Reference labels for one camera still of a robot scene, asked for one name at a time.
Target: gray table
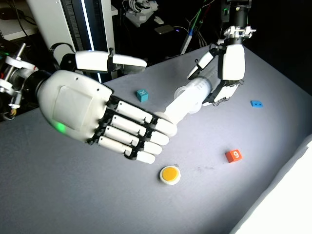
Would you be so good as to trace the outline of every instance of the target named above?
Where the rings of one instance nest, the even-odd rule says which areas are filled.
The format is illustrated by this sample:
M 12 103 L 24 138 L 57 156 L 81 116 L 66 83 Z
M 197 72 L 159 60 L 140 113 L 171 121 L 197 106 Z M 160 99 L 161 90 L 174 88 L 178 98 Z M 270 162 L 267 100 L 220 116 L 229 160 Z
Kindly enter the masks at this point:
M 107 85 L 164 111 L 206 50 Z M 1 123 L 0 233 L 228 233 L 312 133 L 312 97 L 247 49 L 245 80 L 230 101 L 181 121 L 152 165 L 69 139 L 39 110 Z M 140 104 L 142 88 L 150 97 Z M 243 159 L 229 164 L 224 153 L 233 149 Z M 181 181 L 162 184 L 159 171 L 174 164 Z

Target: yellow and white push button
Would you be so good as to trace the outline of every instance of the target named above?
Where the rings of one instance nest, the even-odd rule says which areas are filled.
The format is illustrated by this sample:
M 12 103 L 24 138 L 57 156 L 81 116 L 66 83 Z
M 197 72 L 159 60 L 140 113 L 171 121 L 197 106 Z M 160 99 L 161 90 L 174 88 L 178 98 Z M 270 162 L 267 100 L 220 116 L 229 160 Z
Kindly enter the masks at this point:
M 165 184 L 175 185 L 181 179 L 181 172 L 178 167 L 169 166 L 165 167 L 160 171 L 159 174 L 160 180 Z

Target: blue domino block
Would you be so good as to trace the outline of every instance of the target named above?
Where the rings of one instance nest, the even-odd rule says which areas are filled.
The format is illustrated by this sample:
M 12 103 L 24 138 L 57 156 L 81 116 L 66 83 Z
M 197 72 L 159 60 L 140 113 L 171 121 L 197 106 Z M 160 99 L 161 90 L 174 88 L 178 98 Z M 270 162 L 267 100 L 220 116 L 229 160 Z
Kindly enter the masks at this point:
M 136 97 L 140 102 L 148 100 L 148 92 L 145 89 L 140 89 L 136 92 Z
M 261 101 L 251 101 L 250 103 L 254 108 L 263 108 L 263 104 Z

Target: orange cube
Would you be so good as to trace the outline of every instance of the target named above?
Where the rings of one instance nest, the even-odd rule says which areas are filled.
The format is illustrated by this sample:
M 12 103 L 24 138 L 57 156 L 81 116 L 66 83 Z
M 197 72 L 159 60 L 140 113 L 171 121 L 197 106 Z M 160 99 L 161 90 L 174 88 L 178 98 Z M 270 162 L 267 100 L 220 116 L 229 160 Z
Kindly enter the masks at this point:
M 227 152 L 225 156 L 229 162 L 236 162 L 243 158 L 239 150 L 231 150 Z

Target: led light strip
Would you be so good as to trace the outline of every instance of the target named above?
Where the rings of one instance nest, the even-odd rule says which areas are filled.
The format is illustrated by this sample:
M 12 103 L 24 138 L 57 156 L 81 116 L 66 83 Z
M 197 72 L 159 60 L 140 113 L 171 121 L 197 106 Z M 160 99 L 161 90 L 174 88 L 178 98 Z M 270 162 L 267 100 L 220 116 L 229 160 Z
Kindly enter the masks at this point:
M 82 5 L 82 11 L 84 15 L 84 20 L 86 21 L 86 26 L 87 26 L 87 32 L 89 36 L 89 41 L 91 45 L 91 50 L 94 50 L 94 45 L 93 45 L 93 40 L 92 40 L 92 35 L 91 35 L 91 30 L 89 26 L 89 20 L 88 20 L 88 15 L 87 15 L 87 10 L 86 10 L 86 5 L 84 4 L 84 0 L 81 0 L 81 5 Z M 99 73 L 97 73 L 97 78 L 100 83 L 102 83 L 102 79 Z

